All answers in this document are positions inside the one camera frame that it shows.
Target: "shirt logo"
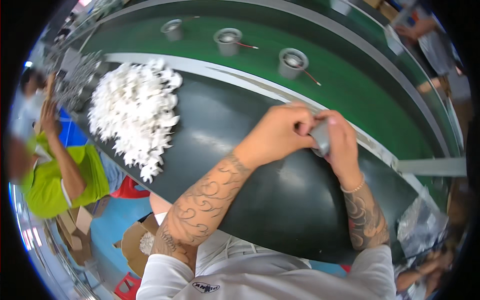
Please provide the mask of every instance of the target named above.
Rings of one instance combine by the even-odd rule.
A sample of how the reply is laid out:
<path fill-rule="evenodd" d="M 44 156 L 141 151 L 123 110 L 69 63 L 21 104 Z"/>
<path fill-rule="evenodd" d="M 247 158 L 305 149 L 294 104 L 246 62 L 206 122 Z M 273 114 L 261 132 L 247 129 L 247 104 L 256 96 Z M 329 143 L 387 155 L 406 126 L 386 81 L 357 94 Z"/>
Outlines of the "shirt logo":
<path fill-rule="evenodd" d="M 192 283 L 192 285 L 193 285 L 194 288 L 197 289 L 197 291 L 199 291 L 201 293 L 204 293 L 204 294 L 215 292 L 216 290 L 218 290 L 220 288 L 220 286 L 209 285 L 208 283 L 204 283 L 204 282 L 194 282 L 194 283 Z"/>

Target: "green conveyor belt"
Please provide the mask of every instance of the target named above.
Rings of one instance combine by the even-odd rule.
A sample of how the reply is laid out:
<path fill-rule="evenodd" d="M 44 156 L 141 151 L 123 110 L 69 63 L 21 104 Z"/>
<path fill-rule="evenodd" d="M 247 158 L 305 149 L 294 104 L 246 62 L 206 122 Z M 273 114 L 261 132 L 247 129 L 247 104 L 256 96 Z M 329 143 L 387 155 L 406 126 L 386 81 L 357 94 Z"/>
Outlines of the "green conveyor belt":
<path fill-rule="evenodd" d="M 184 39 L 170 43 L 159 29 L 173 18 L 182 16 L 141 20 L 105 30 L 100 28 L 84 52 L 161 53 L 229 66 L 281 84 L 340 111 L 400 159 L 433 156 L 421 130 L 396 101 L 372 79 L 335 54 L 270 27 L 216 17 L 201 17 L 185 23 Z M 243 33 L 243 43 L 260 49 L 241 48 L 237 56 L 221 57 L 212 36 L 224 27 L 238 28 Z M 278 53 L 287 47 L 297 48 L 309 57 L 308 71 L 322 83 L 321 87 L 306 74 L 290 81 L 276 72 Z"/>
<path fill-rule="evenodd" d="M 242 11 L 245 6 L 250 8 L 249 12 Z M 225 11 L 225 8 L 231 8 L 232 11 Z M 321 9 L 325 10 L 322 13 L 328 17 L 339 20 L 337 12 L 328 11 L 325 7 Z M 218 14 L 219 11 L 225 12 L 229 17 L 205 16 Z M 174 12 L 185 14 L 174 15 Z M 160 27 L 165 22 L 192 15 L 202 17 L 184 23 L 182 41 L 168 42 L 160 32 Z M 261 24 L 255 21 L 259 20 L 259 15 L 264 16 Z M 289 18 L 288 24 L 281 22 L 286 20 L 285 18 Z M 357 29 L 363 33 L 357 33 L 364 38 L 369 34 L 367 40 L 372 44 L 377 39 L 375 46 L 383 47 L 382 53 L 385 52 L 386 41 L 377 24 L 358 12 L 349 14 L 348 18 L 343 25 L 351 28 L 356 22 L 363 24 L 365 28 Z M 237 56 L 221 57 L 212 36 L 218 29 L 225 27 L 238 28 L 243 33 L 243 43 L 258 46 L 260 49 L 241 48 Z M 308 72 L 322 83 L 321 87 L 312 82 L 306 74 L 301 74 L 294 81 L 278 75 L 278 53 L 288 47 L 297 48 L 309 57 Z M 198 0 L 157 5 L 131 12 L 101 25 L 86 44 L 84 52 L 98 50 L 104 53 L 169 54 L 242 70 L 340 111 L 399 159 L 439 156 L 438 145 L 433 141 L 432 132 L 421 112 L 381 66 L 372 62 L 370 57 L 343 38 L 285 12 L 226 1 Z M 416 78 L 419 83 L 424 82 L 423 74 L 407 54 L 399 56 L 395 65 L 404 73 L 410 72 L 409 78 Z M 452 139 L 447 137 L 447 142 L 451 144 L 451 141 Z M 435 191 L 430 177 L 419 177 L 419 180 L 429 186 L 432 196 L 443 209 L 446 203 L 445 193 Z"/>

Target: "red plastic stool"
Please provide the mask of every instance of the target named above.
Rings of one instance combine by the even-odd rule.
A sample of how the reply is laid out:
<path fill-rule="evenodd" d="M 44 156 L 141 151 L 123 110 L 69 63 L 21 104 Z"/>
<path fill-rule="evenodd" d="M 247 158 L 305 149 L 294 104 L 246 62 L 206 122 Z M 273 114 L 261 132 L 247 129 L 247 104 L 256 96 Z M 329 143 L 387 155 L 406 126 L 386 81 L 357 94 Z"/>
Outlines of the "red plastic stool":
<path fill-rule="evenodd" d="M 347 272 L 347 273 L 350 272 L 350 269 L 352 268 L 352 266 L 351 266 L 351 265 L 348 265 L 348 264 L 341 264 L 340 266 L 341 266 L 342 269 L 344 269 L 345 272 Z"/>
<path fill-rule="evenodd" d="M 142 282 L 141 279 L 133 278 L 130 276 L 130 272 L 125 275 L 125 277 L 117 284 L 115 287 L 115 294 L 120 297 L 122 300 L 135 300 L 137 295 L 138 288 L 140 287 L 140 283 Z M 125 283 L 128 287 L 128 292 L 120 291 L 120 286 Z"/>
<path fill-rule="evenodd" d="M 150 196 L 149 191 L 139 191 L 135 188 L 138 183 L 136 183 L 132 178 L 125 177 L 121 186 L 118 190 L 114 191 L 110 194 L 110 196 L 115 198 L 124 198 L 124 199 L 137 199 L 137 198 L 145 198 Z"/>

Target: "plastic bag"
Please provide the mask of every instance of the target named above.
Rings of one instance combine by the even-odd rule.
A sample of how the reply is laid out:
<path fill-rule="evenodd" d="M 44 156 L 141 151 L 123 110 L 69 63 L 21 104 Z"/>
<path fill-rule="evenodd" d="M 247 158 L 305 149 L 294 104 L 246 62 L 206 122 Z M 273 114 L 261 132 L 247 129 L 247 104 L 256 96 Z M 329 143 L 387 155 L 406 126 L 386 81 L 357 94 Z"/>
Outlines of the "plastic bag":
<path fill-rule="evenodd" d="M 405 257 L 432 248 L 443 238 L 447 223 L 448 216 L 440 212 L 424 187 L 398 221 L 397 239 Z"/>

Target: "lime green shirt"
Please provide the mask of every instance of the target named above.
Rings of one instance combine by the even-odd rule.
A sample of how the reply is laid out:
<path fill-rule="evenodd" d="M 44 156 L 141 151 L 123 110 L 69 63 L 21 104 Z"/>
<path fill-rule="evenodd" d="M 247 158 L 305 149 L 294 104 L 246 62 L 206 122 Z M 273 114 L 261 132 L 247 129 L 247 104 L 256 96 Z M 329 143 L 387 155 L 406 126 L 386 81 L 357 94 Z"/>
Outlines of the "lime green shirt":
<path fill-rule="evenodd" d="M 40 134 L 36 141 L 54 157 L 44 134 Z M 107 195 L 108 181 L 95 146 L 67 147 L 67 151 L 86 183 L 85 191 L 77 199 L 71 199 L 72 208 L 85 206 Z M 43 218 L 55 217 L 66 211 L 69 206 L 61 188 L 62 175 L 58 161 L 54 158 L 50 162 L 37 165 L 33 172 L 32 186 L 25 193 L 30 211 Z"/>

